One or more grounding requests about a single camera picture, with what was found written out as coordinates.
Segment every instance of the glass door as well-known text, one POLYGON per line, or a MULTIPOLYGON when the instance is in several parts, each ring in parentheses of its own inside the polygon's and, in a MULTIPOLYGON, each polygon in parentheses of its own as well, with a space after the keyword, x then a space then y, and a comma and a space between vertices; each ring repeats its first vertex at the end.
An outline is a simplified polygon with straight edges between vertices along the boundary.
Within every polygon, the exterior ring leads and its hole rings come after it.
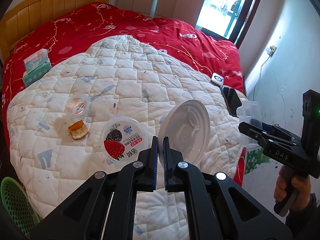
POLYGON ((216 39, 235 43, 254 0, 204 0, 196 28, 216 39))

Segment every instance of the quilted blanket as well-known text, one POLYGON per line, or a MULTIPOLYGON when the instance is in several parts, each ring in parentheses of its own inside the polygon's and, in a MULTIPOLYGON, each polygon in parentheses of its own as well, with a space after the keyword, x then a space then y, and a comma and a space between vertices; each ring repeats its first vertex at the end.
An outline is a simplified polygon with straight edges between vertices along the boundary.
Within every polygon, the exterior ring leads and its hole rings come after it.
MULTIPOLYGON (((169 111, 189 99, 202 102, 210 117, 201 170, 233 178, 241 154, 239 120, 229 115, 220 89, 207 75, 128 35, 105 38, 53 67, 18 93, 7 111, 11 163, 33 208, 44 218, 96 171, 121 169, 100 148, 106 121, 132 117, 152 138, 169 111), (68 136, 64 113, 77 93, 91 101, 84 119, 89 134, 81 140, 68 136)), ((188 238, 184 195, 165 192, 161 166, 157 190, 138 193, 134 232, 135 239, 188 238)))

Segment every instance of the headboard panel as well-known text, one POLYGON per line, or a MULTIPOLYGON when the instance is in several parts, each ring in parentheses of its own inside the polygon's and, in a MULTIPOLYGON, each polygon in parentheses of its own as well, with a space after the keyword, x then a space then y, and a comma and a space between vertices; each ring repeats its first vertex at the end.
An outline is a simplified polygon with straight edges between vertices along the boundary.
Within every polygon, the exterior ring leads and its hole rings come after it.
POLYGON ((60 17, 90 2, 109 0, 24 0, 0 21, 0 48, 4 60, 18 42, 41 24, 60 17))

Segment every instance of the black phone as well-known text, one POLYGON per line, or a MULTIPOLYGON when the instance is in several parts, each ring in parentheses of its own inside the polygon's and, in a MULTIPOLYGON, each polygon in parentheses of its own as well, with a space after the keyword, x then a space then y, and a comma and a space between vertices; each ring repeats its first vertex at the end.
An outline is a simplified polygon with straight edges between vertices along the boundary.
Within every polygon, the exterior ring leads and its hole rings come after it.
POLYGON ((227 105, 229 114, 233 117, 237 117, 237 108, 242 106, 242 103, 237 95, 237 92, 230 87, 220 87, 221 93, 227 105))

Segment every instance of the teal tissue package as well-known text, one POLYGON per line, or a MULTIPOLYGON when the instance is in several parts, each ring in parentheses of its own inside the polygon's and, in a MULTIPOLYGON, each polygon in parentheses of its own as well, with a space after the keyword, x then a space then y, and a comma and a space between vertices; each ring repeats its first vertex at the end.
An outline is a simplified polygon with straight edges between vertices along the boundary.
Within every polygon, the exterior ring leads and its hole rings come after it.
POLYGON ((23 74, 22 81, 26 88, 30 86, 32 83, 38 81, 42 78, 49 70, 51 69, 51 63, 45 62, 30 73, 25 72, 23 74))
POLYGON ((46 49, 41 49, 36 53, 27 57, 23 63, 27 73, 31 73, 31 71, 35 70, 37 67, 42 65, 45 62, 49 62, 48 52, 46 49))

